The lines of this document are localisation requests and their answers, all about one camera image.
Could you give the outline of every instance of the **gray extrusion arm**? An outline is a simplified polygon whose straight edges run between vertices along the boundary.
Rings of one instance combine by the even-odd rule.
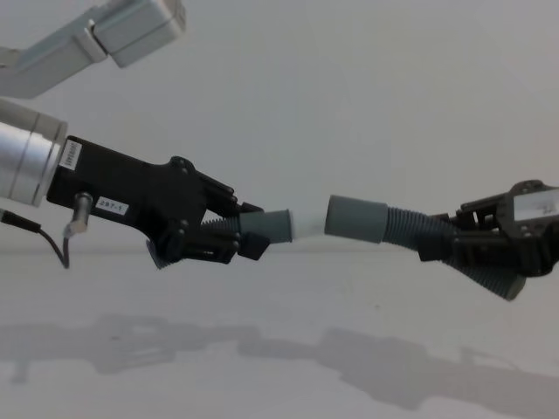
[[[127,67],[185,29],[181,0],[112,0],[27,50],[0,47],[0,96],[34,98],[108,56]]]

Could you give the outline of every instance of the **black cable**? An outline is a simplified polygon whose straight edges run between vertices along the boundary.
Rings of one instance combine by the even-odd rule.
[[[70,269],[70,239],[64,239],[63,250],[61,251],[56,242],[49,236],[42,228],[41,224],[35,223],[27,218],[23,218],[13,212],[0,209],[0,223],[12,225],[22,230],[30,231],[31,233],[40,234],[51,245],[52,249],[59,257],[60,263],[66,268]]]
[[[66,269],[70,269],[70,239],[68,237],[64,237],[64,243],[62,245],[63,252],[64,252],[64,267]]]
[[[49,236],[44,230],[39,230],[38,234],[45,238],[45,240],[51,245],[52,249],[56,253],[56,256],[59,257],[60,263],[66,269],[70,269],[70,250],[69,250],[69,242],[68,238],[64,239],[64,251],[61,251],[59,246],[54,242],[51,236]]]

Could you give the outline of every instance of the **label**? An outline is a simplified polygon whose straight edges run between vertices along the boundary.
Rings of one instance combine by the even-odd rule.
[[[514,197],[514,220],[559,216],[559,189]]]
[[[66,141],[66,147],[60,159],[60,166],[75,170],[78,166],[79,155],[81,154],[81,144],[76,141]]]
[[[126,205],[125,203],[119,203],[118,201],[114,201],[112,199],[101,196],[99,198],[99,201],[97,201],[97,205],[95,205],[95,208],[112,212],[114,214],[118,214],[119,216],[125,216],[130,206]]]

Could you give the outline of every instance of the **silver cylinder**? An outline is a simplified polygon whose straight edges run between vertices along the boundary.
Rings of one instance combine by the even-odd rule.
[[[0,197],[39,206],[66,142],[67,124],[0,100]]]

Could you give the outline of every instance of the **white label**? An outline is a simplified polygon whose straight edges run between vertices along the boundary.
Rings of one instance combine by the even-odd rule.
[[[95,205],[95,208],[112,212],[114,214],[118,214],[119,216],[125,216],[130,206],[126,205],[125,203],[119,203],[118,201],[114,201],[112,199],[101,196],[99,198],[99,201],[97,201],[97,205]]]
[[[514,220],[524,221],[559,215],[559,190],[514,197]]]
[[[81,154],[81,144],[76,141],[68,140],[62,158],[60,159],[60,166],[75,170],[78,166],[79,155]]]

